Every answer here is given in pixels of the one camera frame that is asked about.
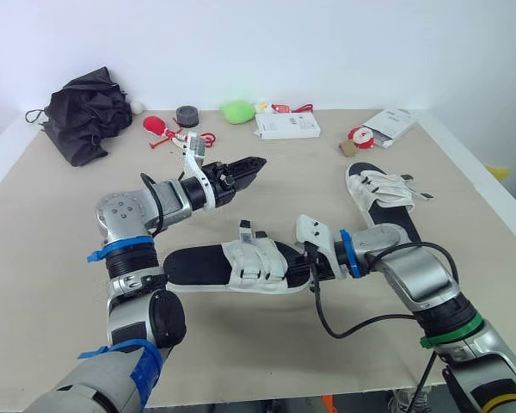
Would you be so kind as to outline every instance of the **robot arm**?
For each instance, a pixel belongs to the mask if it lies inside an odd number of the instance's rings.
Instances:
[[[171,349],[186,332],[180,300],[166,290],[166,276],[151,236],[197,209],[230,202],[266,163],[247,157],[201,168],[204,140],[191,136],[184,148],[180,180],[103,197],[96,214],[105,238],[88,257],[105,260],[109,273],[107,339],[109,347],[83,353],[85,359],[26,413],[137,413],[147,403]]]
[[[397,225],[376,225],[351,238],[341,233],[336,242],[326,225],[310,217],[297,223],[298,241],[313,245],[334,276],[383,273],[424,329],[421,346],[433,348],[446,363],[444,379],[462,412],[516,413],[516,356],[438,258],[416,246],[390,253],[409,243]]]

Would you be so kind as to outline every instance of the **red ball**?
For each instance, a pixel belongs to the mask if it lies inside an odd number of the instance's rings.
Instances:
[[[144,119],[144,129],[147,132],[155,133],[156,135],[163,136],[166,130],[166,123],[161,118],[156,116],[147,116]]]

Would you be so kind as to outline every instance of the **black cable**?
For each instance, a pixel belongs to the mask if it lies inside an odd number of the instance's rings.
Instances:
[[[32,114],[34,112],[38,112],[38,114],[34,117],[34,119],[30,120],[28,118],[29,114]],[[41,114],[44,113],[44,109],[33,109],[33,110],[29,110],[28,112],[25,113],[25,121],[27,123],[35,123],[35,121],[38,120],[38,118],[40,117]]]
[[[153,188],[155,181],[153,181],[148,175],[144,174],[143,172],[141,174],[139,174],[139,176],[141,177],[141,180],[144,182],[147,189],[149,189],[149,192],[151,193],[153,200],[155,200],[155,203],[157,204],[157,210],[158,210],[157,228],[155,228],[155,230],[151,234],[152,237],[155,237],[161,231],[161,229],[163,228],[163,224],[164,224],[163,204],[161,204],[161,200],[158,198],[157,191]]]
[[[423,241],[420,241],[420,242],[416,242],[416,243],[402,243],[402,244],[396,245],[394,247],[389,247],[386,250],[379,253],[377,256],[375,256],[371,260],[371,262],[369,262],[369,267],[375,268],[375,265],[377,265],[381,259],[383,259],[388,254],[391,254],[392,252],[396,252],[398,250],[403,250],[405,248],[412,248],[412,247],[428,247],[428,248],[432,248],[434,250],[441,252],[444,255],[447,262],[449,262],[449,266],[451,267],[451,274],[453,276],[453,279],[455,279],[455,281],[458,284],[457,265],[455,264],[455,261],[453,261],[453,257],[451,256],[451,254],[449,254],[449,251],[447,251],[445,248],[437,245],[436,243],[425,243]]]
[[[369,263],[369,265],[371,268],[374,268],[375,265],[377,265],[378,262],[382,258],[387,256],[388,254],[391,254],[392,252],[396,252],[398,250],[403,250],[405,248],[411,248],[411,247],[428,247],[428,248],[432,248],[434,250],[441,252],[444,255],[447,262],[449,262],[449,266],[451,267],[451,275],[453,276],[453,279],[457,282],[457,284],[459,283],[457,265],[455,264],[453,257],[451,256],[449,251],[447,251],[445,248],[437,245],[436,243],[426,243],[426,242],[421,241],[421,242],[416,242],[416,243],[403,243],[401,245],[396,245],[395,247],[387,248],[386,250],[382,251],[380,254],[375,256],[372,259],[372,261]],[[415,407],[416,399],[419,397],[419,394],[421,394],[422,388],[424,387],[424,384],[427,381],[428,374],[430,374],[430,371],[432,370],[432,366],[433,366],[433,363],[435,362],[435,360],[436,360],[436,352],[433,351],[432,355],[430,356],[430,360],[428,361],[427,367],[425,368],[424,373],[422,374],[421,381],[419,382],[419,385],[416,387],[415,394],[413,395],[413,398],[411,399],[411,404],[409,405],[409,407],[407,409],[408,413],[411,413],[413,411],[413,408]]]
[[[335,333],[333,329],[330,328],[329,323],[327,323],[327,319],[325,318],[325,315],[323,314],[323,306],[321,305],[321,288],[319,287],[319,275],[317,274],[317,266],[314,262],[310,265],[311,268],[311,274],[313,275],[313,283],[314,283],[314,294],[316,297],[316,309],[317,309],[317,316],[319,316],[319,320],[321,321],[322,326],[325,328],[325,330],[329,333],[330,336],[334,338],[345,338],[356,331],[359,331],[366,327],[369,324],[376,323],[377,321],[382,320],[390,320],[390,319],[404,319],[404,320],[415,320],[415,316],[412,316],[411,314],[384,314],[383,316],[376,316],[373,318],[369,318],[368,320],[365,320],[357,325],[354,325],[350,330],[344,331],[343,333]]]
[[[436,361],[436,352],[433,351],[432,355],[430,356],[430,360],[428,360],[427,368],[424,370],[424,373],[422,374],[421,381],[419,381],[419,385],[416,386],[416,391],[411,399],[411,404],[407,408],[407,413],[412,413],[413,409],[415,408],[416,399],[419,397],[419,394],[422,391],[422,388],[424,387],[424,384],[427,382],[428,374],[432,371],[433,363]]]

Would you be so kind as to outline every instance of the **blue cable tie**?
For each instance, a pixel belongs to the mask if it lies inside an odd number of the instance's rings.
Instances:
[[[341,238],[344,243],[344,250],[346,250],[347,260],[350,263],[350,273],[353,278],[361,278],[363,274],[359,271],[359,265],[353,250],[352,237],[346,230],[341,230]]]
[[[114,243],[110,243],[103,247],[103,250],[98,250],[92,252],[89,256],[86,257],[87,262],[100,261],[105,256],[112,251],[117,250],[118,248],[128,247],[130,245],[137,245],[139,243],[154,243],[153,238],[149,235],[143,235],[140,237],[121,239],[120,241],[115,241]]]
[[[147,340],[134,338],[115,344],[111,348],[107,346],[99,347],[96,351],[88,351],[81,353],[78,359],[89,359],[99,354],[109,353],[111,351],[119,351],[123,348],[129,347],[143,347],[144,352],[139,358],[138,364],[130,374],[130,378],[138,388],[139,402],[142,409],[147,404],[151,390],[157,384],[158,378],[161,376],[163,370],[163,357],[158,348]]]

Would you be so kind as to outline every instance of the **white box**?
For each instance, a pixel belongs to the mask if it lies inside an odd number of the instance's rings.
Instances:
[[[316,138],[321,133],[310,112],[256,114],[257,133],[262,139]]]
[[[387,148],[415,123],[416,119],[406,110],[385,109],[370,118],[363,126],[372,129],[376,145]]]

